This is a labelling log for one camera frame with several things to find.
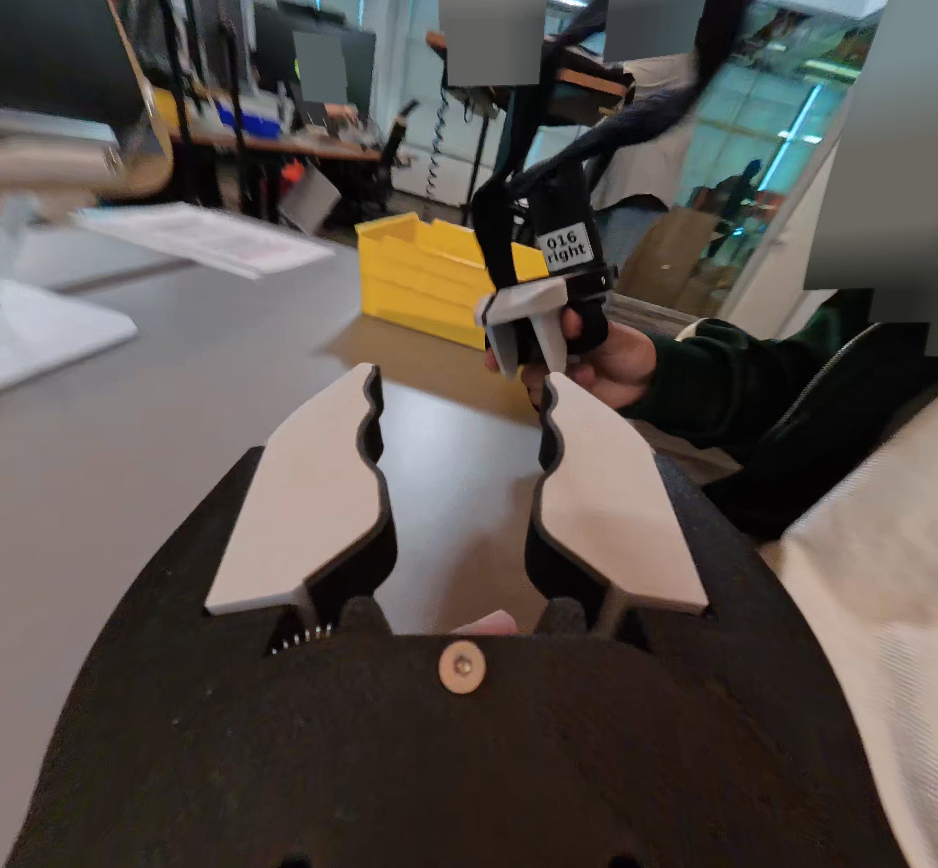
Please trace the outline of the yellow plastic bin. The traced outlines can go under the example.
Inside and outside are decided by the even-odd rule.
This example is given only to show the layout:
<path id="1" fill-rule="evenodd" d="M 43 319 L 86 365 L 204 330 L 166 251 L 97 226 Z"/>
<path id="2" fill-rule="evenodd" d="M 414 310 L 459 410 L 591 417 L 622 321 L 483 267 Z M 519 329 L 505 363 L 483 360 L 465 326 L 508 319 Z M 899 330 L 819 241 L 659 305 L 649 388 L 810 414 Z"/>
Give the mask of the yellow plastic bin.
<path id="1" fill-rule="evenodd" d="M 356 225 L 361 314 L 477 350 L 494 287 L 473 229 L 415 212 Z"/>

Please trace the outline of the person's right hand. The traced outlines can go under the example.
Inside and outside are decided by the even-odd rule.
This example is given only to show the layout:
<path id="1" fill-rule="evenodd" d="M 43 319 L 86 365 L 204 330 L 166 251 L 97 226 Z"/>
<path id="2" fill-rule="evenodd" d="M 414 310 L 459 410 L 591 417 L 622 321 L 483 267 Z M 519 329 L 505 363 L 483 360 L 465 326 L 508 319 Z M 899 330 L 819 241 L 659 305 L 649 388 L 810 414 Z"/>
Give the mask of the person's right hand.
<path id="1" fill-rule="evenodd" d="M 655 345 L 648 335 L 615 321 L 607 322 L 602 344 L 580 355 L 569 348 L 568 379 L 577 383 L 604 405 L 621 410 L 640 401 L 648 392 L 656 369 Z M 571 307 L 561 315 L 561 329 L 569 342 L 580 339 L 583 319 Z M 519 379 L 535 410 L 540 409 L 543 383 L 549 374 L 541 362 L 520 369 Z"/>

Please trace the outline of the grey cardboard panel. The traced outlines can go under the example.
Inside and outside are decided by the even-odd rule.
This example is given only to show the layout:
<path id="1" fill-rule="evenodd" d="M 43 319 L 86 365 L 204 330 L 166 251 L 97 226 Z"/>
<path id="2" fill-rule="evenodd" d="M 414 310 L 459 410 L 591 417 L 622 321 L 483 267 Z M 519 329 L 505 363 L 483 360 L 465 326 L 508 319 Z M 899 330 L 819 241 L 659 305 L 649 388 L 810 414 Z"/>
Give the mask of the grey cardboard panel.
<path id="1" fill-rule="evenodd" d="M 281 193 L 278 215 L 289 229 L 313 238 L 341 203 L 341 191 L 317 167 L 301 168 L 298 180 Z"/>

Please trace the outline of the white tablet stand with board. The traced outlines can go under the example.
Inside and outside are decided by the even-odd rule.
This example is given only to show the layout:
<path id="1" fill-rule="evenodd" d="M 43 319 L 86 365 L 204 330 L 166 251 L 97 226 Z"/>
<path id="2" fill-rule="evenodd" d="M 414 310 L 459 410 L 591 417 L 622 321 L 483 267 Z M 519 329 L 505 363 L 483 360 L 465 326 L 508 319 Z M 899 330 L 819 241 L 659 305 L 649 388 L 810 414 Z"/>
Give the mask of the white tablet stand with board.
<path id="1" fill-rule="evenodd" d="M 122 346 L 131 318 L 14 279 L 30 228 L 172 171 L 168 130 L 111 0 L 1 0 L 1 388 Z"/>

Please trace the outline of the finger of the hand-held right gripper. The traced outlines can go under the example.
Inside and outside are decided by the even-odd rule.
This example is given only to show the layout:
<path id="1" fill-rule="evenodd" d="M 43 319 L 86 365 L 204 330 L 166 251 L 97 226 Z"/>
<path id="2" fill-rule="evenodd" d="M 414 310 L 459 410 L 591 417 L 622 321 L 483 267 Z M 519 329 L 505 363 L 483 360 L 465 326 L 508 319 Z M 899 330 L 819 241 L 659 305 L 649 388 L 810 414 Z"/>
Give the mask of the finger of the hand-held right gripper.
<path id="1" fill-rule="evenodd" d="M 501 289 L 475 307 L 475 326 L 485 336 L 486 351 L 506 380 L 517 378 L 530 347 L 529 295 L 524 289 Z"/>
<path id="2" fill-rule="evenodd" d="M 568 346 L 562 315 L 569 301 L 567 283 L 560 277 L 546 277 L 526 283 L 523 288 L 523 317 L 531 322 L 543 362 L 550 372 L 565 372 Z"/>

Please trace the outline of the black office chair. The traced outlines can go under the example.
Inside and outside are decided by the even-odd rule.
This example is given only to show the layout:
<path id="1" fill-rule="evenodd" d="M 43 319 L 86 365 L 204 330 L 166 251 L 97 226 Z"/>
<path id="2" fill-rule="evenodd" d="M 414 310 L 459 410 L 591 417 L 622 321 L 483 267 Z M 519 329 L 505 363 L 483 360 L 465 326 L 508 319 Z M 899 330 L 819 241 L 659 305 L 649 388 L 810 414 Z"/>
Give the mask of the black office chair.
<path id="1" fill-rule="evenodd" d="M 401 167 L 399 152 L 405 142 L 411 115 L 420 101 L 411 99 L 394 117 L 384 144 L 377 150 L 377 158 L 364 164 L 358 184 L 358 212 L 387 213 L 387 205 L 393 191 L 393 172 Z"/>

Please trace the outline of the long wooden office desk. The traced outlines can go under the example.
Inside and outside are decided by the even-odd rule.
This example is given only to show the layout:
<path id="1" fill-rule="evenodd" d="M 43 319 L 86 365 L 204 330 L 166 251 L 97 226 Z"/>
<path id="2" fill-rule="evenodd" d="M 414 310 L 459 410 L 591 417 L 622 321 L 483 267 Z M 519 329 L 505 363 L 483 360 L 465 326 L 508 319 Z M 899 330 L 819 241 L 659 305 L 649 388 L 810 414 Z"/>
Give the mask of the long wooden office desk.
<path id="1" fill-rule="evenodd" d="M 183 136 L 175 100 L 170 91 L 157 88 L 152 92 L 155 111 L 164 123 L 172 143 L 182 145 Z M 235 151 L 237 140 L 232 129 L 221 124 L 208 123 L 194 112 L 187 113 L 192 144 L 202 148 Z M 287 157 L 311 157 L 325 161 L 379 163 L 383 156 L 380 148 L 366 148 L 360 144 L 343 142 L 336 138 L 301 133 L 286 138 L 262 138 L 247 135 L 245 148 L 256 153 L 271 153 Z"/>

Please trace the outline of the printed paper sheet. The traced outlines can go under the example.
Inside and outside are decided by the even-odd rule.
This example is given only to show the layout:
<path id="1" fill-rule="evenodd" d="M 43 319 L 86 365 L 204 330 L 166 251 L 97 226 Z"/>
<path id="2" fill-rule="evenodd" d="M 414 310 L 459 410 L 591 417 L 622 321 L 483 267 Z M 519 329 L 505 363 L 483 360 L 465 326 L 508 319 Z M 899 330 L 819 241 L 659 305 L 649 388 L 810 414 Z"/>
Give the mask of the printed paper sheet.
<path id="1" fill-rule="evenodd" d="M 185 203 L 83 209 L 73 222 L 119 241 L 251 280 L 331 259 L 334 248 L 224 210 Z"/>

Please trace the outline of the black computer monitor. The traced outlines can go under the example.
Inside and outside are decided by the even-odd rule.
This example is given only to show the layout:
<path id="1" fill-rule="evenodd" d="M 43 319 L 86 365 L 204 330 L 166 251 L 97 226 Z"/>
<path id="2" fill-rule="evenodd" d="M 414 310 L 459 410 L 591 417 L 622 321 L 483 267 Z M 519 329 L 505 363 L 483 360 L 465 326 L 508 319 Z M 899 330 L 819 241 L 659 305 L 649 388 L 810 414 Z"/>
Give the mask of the black computer monitor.
<path id="1" fill-rule="evenodd" d="M 350 106 L 367 119 L 376 35 L 311 14 L 255 2 L 254 65 L 259 87 L 285 88 L 300 114 L 324 124 L 327 106 Z"/>

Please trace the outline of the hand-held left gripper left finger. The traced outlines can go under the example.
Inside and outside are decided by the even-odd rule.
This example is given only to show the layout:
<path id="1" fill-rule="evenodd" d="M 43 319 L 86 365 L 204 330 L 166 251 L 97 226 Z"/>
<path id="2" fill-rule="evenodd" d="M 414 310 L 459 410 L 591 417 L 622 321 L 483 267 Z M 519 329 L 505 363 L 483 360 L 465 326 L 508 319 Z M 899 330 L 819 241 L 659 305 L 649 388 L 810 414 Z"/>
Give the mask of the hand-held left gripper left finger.
<path id="1" fill-rule="evenodd" d="M 359 363 L 267 440 L 205 599 L 212 616 L 293 607 L 337 627 L 372 598 L 398 555 L 387 482 L 380 368 Z"/>

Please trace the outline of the brown cardboard box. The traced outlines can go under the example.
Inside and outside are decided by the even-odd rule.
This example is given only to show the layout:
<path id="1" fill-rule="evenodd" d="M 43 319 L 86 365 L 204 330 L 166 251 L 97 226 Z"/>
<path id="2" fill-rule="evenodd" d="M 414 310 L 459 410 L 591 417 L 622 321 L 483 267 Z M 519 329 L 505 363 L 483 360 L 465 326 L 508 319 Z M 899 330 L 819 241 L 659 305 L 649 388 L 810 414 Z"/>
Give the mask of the brown cardboard box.
<path id="1" fill-rule="evenodd" d="M 676 309 L 720 222 L 716 214 L 687 208 L 665 214 L 635 253 L 627 295 Z"/>

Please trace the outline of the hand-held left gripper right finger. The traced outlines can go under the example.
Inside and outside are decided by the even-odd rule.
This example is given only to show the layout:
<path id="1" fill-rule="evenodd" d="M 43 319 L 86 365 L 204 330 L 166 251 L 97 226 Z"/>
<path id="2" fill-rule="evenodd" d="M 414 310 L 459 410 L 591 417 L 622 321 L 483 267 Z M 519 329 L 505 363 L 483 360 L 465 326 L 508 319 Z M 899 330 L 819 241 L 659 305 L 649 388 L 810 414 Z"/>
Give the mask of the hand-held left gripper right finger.
<path id="1" fill-rule="evenodd" d="M 709 598 L 650 445 L 563 374 L 547 376 L 542 398 L 524 546 L 535 589 L 577 605 L 594 635 L 618 633 L 632 610 L 705 617 Z"/>

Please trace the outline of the black standing desk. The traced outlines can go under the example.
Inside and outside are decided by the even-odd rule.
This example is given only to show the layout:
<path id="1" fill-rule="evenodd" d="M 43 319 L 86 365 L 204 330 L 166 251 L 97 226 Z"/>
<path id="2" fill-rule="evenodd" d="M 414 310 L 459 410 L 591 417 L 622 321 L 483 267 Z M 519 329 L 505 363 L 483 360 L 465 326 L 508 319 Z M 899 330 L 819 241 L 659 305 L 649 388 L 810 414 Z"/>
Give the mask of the black standing desk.
<path id="1" fill-rule="evenodd" d="M 508 111 L 513 88 L 451 87 L 448 83 L 448 49 L 444 35 L 440 31 L 428 31 L 425 42 L 443 63 L 440 102 L 428 164 L 425 194 L 428 200 L 433 199 L 436 189 L 437 165 L 449 107 L 461 105 L 466 122 L 475 117 L 482 121 L 462 205 L 462 224 L 467 226 L 490 124 L 499 114 Z M 560 65 L 555 72 L 555 84 L 549 92 L 546 112 L 538 124 L 539 127 L 593 126 L 617 106 L 627 105 L 633 100 L 635 85 L 633 77 L 629 74 L 603 65 L 592 52 L 580 46 L 567 46 L 560 56 Z"/>

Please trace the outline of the person's cream trousers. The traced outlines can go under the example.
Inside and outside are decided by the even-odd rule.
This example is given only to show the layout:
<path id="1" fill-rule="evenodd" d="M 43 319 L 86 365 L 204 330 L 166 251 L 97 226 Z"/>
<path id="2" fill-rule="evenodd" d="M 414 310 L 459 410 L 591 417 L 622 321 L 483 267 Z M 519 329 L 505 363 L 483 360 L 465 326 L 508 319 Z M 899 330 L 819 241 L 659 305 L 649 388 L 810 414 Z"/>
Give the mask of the person's cream trousers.
<path id="1" fill-rule="evenodd" d="M 827 655 L 909 866 L 937 865 L 937 402 L 761 550 Z"/>

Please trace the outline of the blue storage crate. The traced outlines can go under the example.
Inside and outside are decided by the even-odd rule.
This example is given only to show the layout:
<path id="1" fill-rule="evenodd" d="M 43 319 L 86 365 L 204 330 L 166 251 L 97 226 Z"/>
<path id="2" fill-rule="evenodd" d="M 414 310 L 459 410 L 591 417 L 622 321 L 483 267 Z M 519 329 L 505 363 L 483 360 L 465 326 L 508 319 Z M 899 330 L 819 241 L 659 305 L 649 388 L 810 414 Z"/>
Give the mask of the blue storage crate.
<path id="1" fill-rule="evenodd" d="M 213 100 L 213 104 L 221 125 L 233 131 L 236 126 L 234 107 L 220 99 Z M 281 138 L 282 127 L 275 116 L 253 112 L 245 105 L 241 106 L 241 110 L 242 131 L 245 135 L 271 140 Z"/>

